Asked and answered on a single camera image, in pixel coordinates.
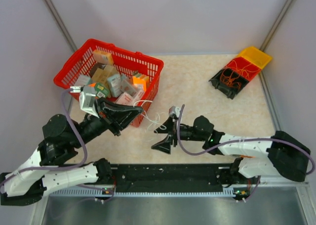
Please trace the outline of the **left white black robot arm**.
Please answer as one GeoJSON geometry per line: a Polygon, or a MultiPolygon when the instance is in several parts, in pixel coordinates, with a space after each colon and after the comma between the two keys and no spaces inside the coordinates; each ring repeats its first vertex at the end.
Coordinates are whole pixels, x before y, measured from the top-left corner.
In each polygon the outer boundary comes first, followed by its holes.
{"type": "Polygon", "coordinates": [[[95,101],[96,115],[87,113],[81,123],[68,115],[57,114],[43,126],[43,141],[16,172],[2,173],[2,206],[27,206],[49,194],[80,184],[106,184],[112,179],[111,165],[101,158],[92,163],[66,164],[77,149],[109,130],[119,136],[143,108],[126,106],[100,98],[95,101]]]}

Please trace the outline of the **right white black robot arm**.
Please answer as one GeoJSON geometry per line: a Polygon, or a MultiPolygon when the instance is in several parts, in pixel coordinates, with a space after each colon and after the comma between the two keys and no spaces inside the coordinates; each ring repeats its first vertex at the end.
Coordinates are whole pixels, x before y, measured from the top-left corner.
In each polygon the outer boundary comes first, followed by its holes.
{"type": "Polygon", "coordinates": [[[166,138],[151,148],[163,153],[170,154],[172,147],[187,140],[203,142],[202,148],[212,155],[237,156],[230,166],[231,179],[236,183],[256,176],[283,176],[303,182],[307,175],[311,151],[283,131],[264,138],[240,137],[216,131],[204,116],[197,117],[192,126],[170,116],[156,133],[166,138]]]}

